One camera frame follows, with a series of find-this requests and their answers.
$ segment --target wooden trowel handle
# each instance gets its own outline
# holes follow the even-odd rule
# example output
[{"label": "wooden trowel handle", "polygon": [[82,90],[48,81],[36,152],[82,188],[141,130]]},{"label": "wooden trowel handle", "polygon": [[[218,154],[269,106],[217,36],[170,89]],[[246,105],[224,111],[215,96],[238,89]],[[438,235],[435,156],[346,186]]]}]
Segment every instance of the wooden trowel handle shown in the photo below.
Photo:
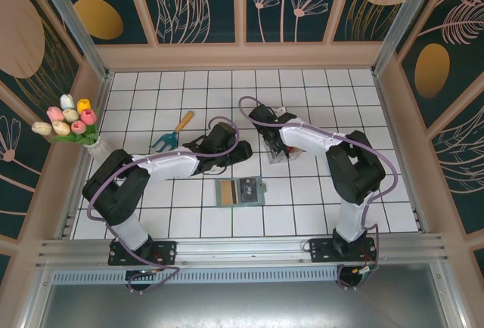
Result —
[{"label": "wooden trowel handle", "polygon": [[192,120],[192,118],[195,116],[195,113],[193,111],[189,111],[184,117],[183,119],[181,120],[180,124],[178,124],[178,126],[175,128],[175,132],[179,133],[184,127],[185,125],[188,124],[188,122],[190,120]]}]

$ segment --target tulip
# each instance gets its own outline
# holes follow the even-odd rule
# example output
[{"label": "tulip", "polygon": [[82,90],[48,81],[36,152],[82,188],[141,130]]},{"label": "tulip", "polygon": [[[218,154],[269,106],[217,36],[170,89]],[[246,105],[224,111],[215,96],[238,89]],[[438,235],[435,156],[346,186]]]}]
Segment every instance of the tulip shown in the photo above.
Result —
[{"label": "tulip", "polygon": [[74,109],[65,109],[62,113],[64,114],[67,122],[75,122],[76,120],[79,120],[79,113],[77,113]]},{"label": "tulip", "polygon": [[62,122],[64,120],[62,110],[58,107],[49,107],[47,110],[47,116],[51,122]]},{"label": "tulip", "polygon": [[70,127],[65,122],[55,121],[52,122],[52,126],[54,127],[55,132],[59,135],[65,136],[70,134]]},{"label": "tulip", "polygon": [[97,120],[96,113],[91,109],[86,109],[81,114],[81,120],[85,122],[86,125],[93,125]]},{"label": "tulip", "polygon": [[82,114],[82,111],[86,109],[91,109],[91,103],[88,99],[81,99],[77,102],[77,112]]},{"label": "tulip", "polygon": [[60,108],[62,110],[74,109],[75,107],[74,99],[70,94],[64,94],[60,97]]},{"label": "tulip", "polygon": [[40,135],[49,135],[52,133],[52,126],[47,122],[34,122],[32,131]]},{"label": "tulip", "polygon": [[75,134],[82,134],[86,130],[86,126],[84,122],[81,122],[80,120],[73,122],[73,124],[70,126],[71,129]]}]

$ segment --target mounting plate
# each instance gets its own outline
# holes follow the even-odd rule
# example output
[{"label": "mounting plate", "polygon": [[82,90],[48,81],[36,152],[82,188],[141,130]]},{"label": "mounting plate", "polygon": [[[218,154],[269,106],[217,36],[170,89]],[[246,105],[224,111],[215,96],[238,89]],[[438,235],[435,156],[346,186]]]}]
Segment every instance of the mounting plate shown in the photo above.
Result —
[{"label": "mounting plate", "polygon": [[[109,266],[128,266],[128,265],[144,265],[133,258],[120,243],[112,242],[110,245],[109,258],[107,264]],[[152,252],[158,252],[162,259],[158,259],[161,265],[174,265],[176,257],[176,242],[175,241],[156,241],[153,243]]]},{"label": "mounting plate", "polygon": [[349,253],[346,258],[342,258],[341,255],[333,248],[333,238],[327,239],[310,239],[309,252],[311,254],[312,262],[342,262],[342,261],[365,261],[365,254],[361,252],[363,250],[366,255],[370,256],[373,260],[377,258],[375,242],[371,237],[365,237],[362,240],[360,249]]}]

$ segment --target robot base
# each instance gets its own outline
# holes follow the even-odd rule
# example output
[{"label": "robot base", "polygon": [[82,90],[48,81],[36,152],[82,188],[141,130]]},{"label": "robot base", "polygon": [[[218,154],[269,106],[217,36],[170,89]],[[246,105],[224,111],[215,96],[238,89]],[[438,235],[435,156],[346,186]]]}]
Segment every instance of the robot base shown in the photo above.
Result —
[{"label": "robot base", "polygon": [[[112,242],[110,245],[109,258],[107,264],[109,266],[129,266],[129,265],[144,265],[142,262],[133,258],[120,243]],[[148,261],[155,262],[160,265],[174,265],[176,257],[176,242],[175,241],[160,241],[153,242],[150,250]]]},{"label": "robot base", "polygon": [[334,248],[334,239],[310,239],[309,251],[312,262],[343,262],[343,261],[365,261],[365,254],[373,260],[377,258],[375,242],[371,237],[363,237],[358,245],[358,249],[353,249],[341,254]]}]

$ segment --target white vase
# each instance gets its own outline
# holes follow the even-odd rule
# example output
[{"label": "white vase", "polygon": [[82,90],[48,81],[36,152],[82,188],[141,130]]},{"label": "white vase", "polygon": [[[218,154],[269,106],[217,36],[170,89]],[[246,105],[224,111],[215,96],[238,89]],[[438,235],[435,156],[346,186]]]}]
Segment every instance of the white vase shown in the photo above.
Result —
[{"label": "white vase", "polygon": [[99,136],[98,140],[91,145],[84,145],[98,165],[104,163],[108,156],[114,151],[104,139]]}]

